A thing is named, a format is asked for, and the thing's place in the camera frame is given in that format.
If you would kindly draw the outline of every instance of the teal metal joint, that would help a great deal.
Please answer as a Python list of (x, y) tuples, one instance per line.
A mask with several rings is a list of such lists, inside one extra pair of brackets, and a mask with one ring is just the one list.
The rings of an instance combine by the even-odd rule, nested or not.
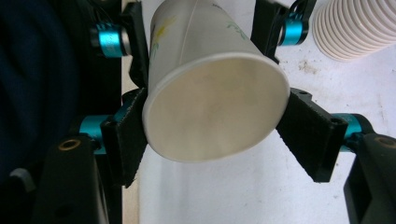
[(100, 125), (107, 119), (108, 115), (87, 116), (79, 126), (80, 133), (86, 133), (91, 138), (99, 142), (101, 148), (94, 151), (95, 155), (105, 155), (105, 145), (102, 138)]

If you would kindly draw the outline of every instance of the stack of paper cups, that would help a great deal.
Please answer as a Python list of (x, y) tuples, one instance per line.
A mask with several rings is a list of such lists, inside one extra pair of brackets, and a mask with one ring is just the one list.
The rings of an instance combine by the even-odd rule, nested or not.
[(348, 62), (396, 43), (395, 0), (332, 0), (314, 19), (314, 38), (327, 56)]

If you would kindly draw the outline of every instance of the white table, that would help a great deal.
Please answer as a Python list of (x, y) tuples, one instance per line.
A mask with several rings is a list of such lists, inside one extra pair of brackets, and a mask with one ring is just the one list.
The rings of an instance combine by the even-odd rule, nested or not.
[[(290, 6), (293, 1), (280, 2)], [(318, 0), (315, 9), (325, 2)], [(160, 3), (143, 0), (147, 34)], [(251, 33), (255, 0), (218, 3), (246, 34)], [(312, 93), (314, 102), (328, 112), (363, 114), (378, 133), (396, 136), (395, 47), (339, 63), (318, 50), (310, 33), (302, 45), (278, 48), (276, 55), (290, 85)], [(352, 153), (340, 153), (331, 182), (317, 184), (277, 132), (248, 151), (204, 163), (169, 161), (148, 147), (139, 171), (139, 220), (142, 224), (348, 223), (343, 186), (354, 158)]]

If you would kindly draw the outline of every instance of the white paper cup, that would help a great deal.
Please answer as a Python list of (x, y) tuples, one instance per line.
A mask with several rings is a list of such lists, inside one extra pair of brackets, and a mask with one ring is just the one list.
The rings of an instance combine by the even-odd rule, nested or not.
[(361, 45), (356, 45), (355, 44), (356, 41), (350, 40), (350, 37), (346, 35), (344, 30), (340, 27), (340, 22), (339, 21), (335, 22), (334, 20), (336, 20), (336, 18), (330, 16), (332, 14), (338, 16), (338, 13), (336, 11), (337, 10), (336, 3), (337, 2), (333, 2), (329, 10), (327, 10), (326, 22), (331, 27), (331, 31), (336, 35), (340, 47), (355, 55), (356, 54), (360, 55), (362, 53), (365, 53), (367, 49), (364, 49)]
[(357, 35), (355, 35), (351, 29), (348, 28), (348, 24), (346, 18), (343, 13), (343, 2), (342, 1), (335, 1), (335, 5), (338, 10), (333, 11), (333, 16), (337, 18), (336, 26), (341, 31), (342, 34), (345, 34), (344, 40), (349, 42), (350, 44), (357, 46), (358, 48), (362, 48), (364, 50), (375, 50), (375, 46), (372, 43), (367, 43)]
[(349, 58), (346, 57), (345, 55), (339, 54), (338, 52), (334, 51), (332, 47), (328, 44), (326, 36), (322, 33), (323, 28), (321, 25), (323, 24), (321, 22), (321, 15), (322, 15), (322, 10), (318, 12), (316, 15), (316, 21), (314, 23), (313, 29), (314, 29), (314, 39), (315, 42), (317, 43), (318, 48), (328, 57), (336, 60), (336, 61), (341, 61), (345, 62), (348, 61)]
[(356, 4), (359, 5), (358, 13), (360, 15), (365, 15), (361, 16), (363, 22), (375, 28), (373, 33), (380, 35), (380, 37), (384, 38), (385, 40), (393, 41), (394, 36), (396, 36), (396, 21), (390, 20), (387, 14), (383, 12), (379, 12), (381, 14), (377, 14), (380, 10), (379, 4), (375, 4), (377, 7), (376, 10), (375, 8), (371, 7), (373, 4), (369, 4), (369, 2), (357, 1)]
[(328, 42), (330, 46), (337, 52), (340, 52), (348, 57), (358, 57), (359, 50), (353, 49), (353, 46), (348, 45), (339, 33), (338, 29), (333, 26), (333, 20), (329, 16), (332, 11), (333, 5), (334, 4), (331, 4), (323, 11), (322, 26), (325, 26), (325, 29), (323, 29), (324, 34), (329, 37)]
[(215, 2), (166, 0), (151, 23), (150, 146), (173, 161), (207, 161), (258, 144), (278, 124), (290, 88)]
[(314, 19), (322, 52), (346, 61), (396, 43), (396, 10), (392, 0), (332, 0)]

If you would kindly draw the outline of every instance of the cup rim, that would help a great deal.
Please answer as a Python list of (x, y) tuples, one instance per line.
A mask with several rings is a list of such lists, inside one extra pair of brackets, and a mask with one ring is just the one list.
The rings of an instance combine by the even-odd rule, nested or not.
[[(213, 62), (217, 62), (217, 61), (221, 61), (221, 60), (227, 60), (227, 59), (247, 59), (247, 60), (253, 60), (256, 61), (258, 63), (266, 63), (268, 66), (271, 66), (272, 69), (274, 69), (274, 71), (276, 71), (277, 73), (279, 73), (281, 76), (278, 76), (280, 79), (282, 79), (282, 82), (284, 84), (285, 87), (285, 102), (283, 103), (282, 110), (284, 112), (284, 110), (286, 109), (286, 106), (288, 104), (288, 98), (290, 96), (290, 84), (288, 82), (287, 76), (285, 74), (285, 72), (280, 68), (280, 66), (273, 62), (272, 60), (270, 60), (269, 58), (263, 56), (263, 55), (259, 55), (259, 54), (254, 54), (254, 53), (250, 53), (250, 52), (236, 52), (236, 51), (231, 51), (231, 52), (222, 52), (222, 53), (217, 53), (214, 55), (210, 55), (208, 57), (204, 57), (204, 58), (200, 58), (200, 59), (196, 59), (187, 63), (182, 64), (181, 66), (178, 66), (177, 68), (175, 68), (174, 70), (170, 71), (166, 76), (163, 77), (163, 79), (161, 79), (158, 83), (155, 84), (155, 86), (153, 87), (153, 90), (148, 90), (148, 98), (144, 104), (143, 107), (143, 113), (142, 113), (142, 119), (143, 119), (143, 123), (144, 123), (144, 130), (145, 133), (150, 133), (151, 132), (151, 121), (149, 120), (149, 114), (151, 111), (151, 108), (154, 105), (155, 99), (157, 98), (157, 96), (159, 94), (161, 94), (161, 92), (169, 86), (170, 83), (172, 83), (174, 80), (186, 75), (186, 71), (189, 71), (191, 69), (197, 68), (199, 66), (202, 66), (203, 64), (206, 63), (213, 63)], [(279, 113), (279, 115), (277, 116), (277, 119), (280, 120), (283, 116), (283, 113)], [(162, 154), (162, 152), (158, 149), (156, 149), (156, 145), (154, 144), (155, 141), (152, 141), (152, 139), (150, 139), (150, 135), (147, 134), (147, 139), (148, 142), (151, 146), (151, 148), (153, 148), (159, 155), (165, 157), (166, 159), (169, 159), (171, 161), (183, 161), (183, 160), (178, 160), (177, 158), (170, 158), (168, 155), (165, 156)], [(239, 150), (239, 152), (244, 151), (246, 149), (249, 149), (251, 147), (256, 146), (259, 142), (252, 142), (249, 146), (247, 146), (246, 148), (241, 148)], [(210, 161), (210, 159), (207, 160), (193, 160), (193, 161), (187, 161), (187, 162), (201, 162), (201, 161)]]

